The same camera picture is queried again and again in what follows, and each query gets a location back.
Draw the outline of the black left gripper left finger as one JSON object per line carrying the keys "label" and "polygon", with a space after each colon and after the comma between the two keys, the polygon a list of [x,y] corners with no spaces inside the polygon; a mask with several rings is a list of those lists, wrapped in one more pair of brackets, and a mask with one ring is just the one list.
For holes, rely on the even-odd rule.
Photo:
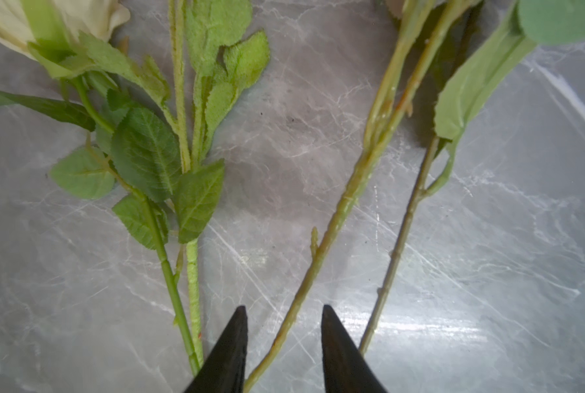
{"label": "black left gripper left finger", "polygon": [[201,371],[185,393],[242,393],[244,391],[248,322],[246,307],[238,306]]}

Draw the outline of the pink rose bud stem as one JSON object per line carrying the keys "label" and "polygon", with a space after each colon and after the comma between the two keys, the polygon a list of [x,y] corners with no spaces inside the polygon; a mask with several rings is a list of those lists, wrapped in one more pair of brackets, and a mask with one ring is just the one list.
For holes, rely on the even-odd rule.
{"label": "pink rose bud stem", "polygon": [[244,391],[249,392],[261,379],[265,371],[277,358],[292,326],[297,321],[307,296],[323,266],[330,248],[335,243],[346,219],[353,210],[359,198],[364,193],[367,184],[379,163],[381,155],[386,150],[397,126],[410,108],[415,93],[428,72],[434,57],[444,42],[451,26],[461,16],[479,4],[478,1],[447,1],[438,22],[433,27],[430,36],[426,39],[426,46],[415,65],[415,70],[407,80],[404,93],[397,97],[397,91],[402,79],[402,71],[406,59],[420,37],[423,26],[430,16],[434,1],[405,1],[402,6],[400,29],[397,43],[387,69],[384,72],[379,90],[370,108],[369,116],[364,128],[362,152],[356,162],[351,178],[341,195],[336,211],[328,223],[328,227],[320,241],[317,240],[317,231],[312,230],[310,250],[311,262],[305,276],[297,289],[287,314],[281,323],[273,343],[263,360],[249,374]]}

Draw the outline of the white rose flower stem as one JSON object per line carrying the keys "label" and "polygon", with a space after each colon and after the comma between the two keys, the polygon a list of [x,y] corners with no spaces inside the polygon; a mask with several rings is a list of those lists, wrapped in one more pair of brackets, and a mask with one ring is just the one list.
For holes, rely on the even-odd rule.
{"label": "white rose flower stem", "polygon": [[[169,4],[174,50],[174,87],[169,87],[156,62],[142,64],[110,44],[114,30],[125,24],[129,10],[117,1],[0,1],[0,44],[41,64],[53,79],[71,84],[79,104],[0,92],[0,105],[19,104],[61,121],[81,113],[111,136],[104,170],[128,189],[125,206],[138,204],[127,214],[129,227],[145,228],[158,254],[175,319],[184,340],[191,369],[202,371],[174,271],[166,253],[165,224],[156,205],[171,200],[179,220],[179,240],[192,245],[211,214],[212,199],[201,194],[188,202],[200,173],[196,167],[200,150],[197,138],[187,134],[185,109],[167,106],[184,85],[183,50],[191,51],[194,70],[203,71],[205,47],[211,39],[213,19],[209,1],[172,1]],[[160,108],[161,114],[136,105],[120,90],[107,90],[107,104],[124,117],[111,124],[93,107],[86,90],[89,74],[107,80],[118,75],[138,85]]]}

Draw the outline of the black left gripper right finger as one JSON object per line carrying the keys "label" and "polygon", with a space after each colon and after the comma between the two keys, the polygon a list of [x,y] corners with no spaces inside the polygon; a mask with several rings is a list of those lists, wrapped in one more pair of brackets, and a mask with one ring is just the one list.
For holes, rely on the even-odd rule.
{"label": "black left gripper right finger", "polygon": [[321,321],[323,379],[327,393],[386,393],[330,305],[323,306]]}

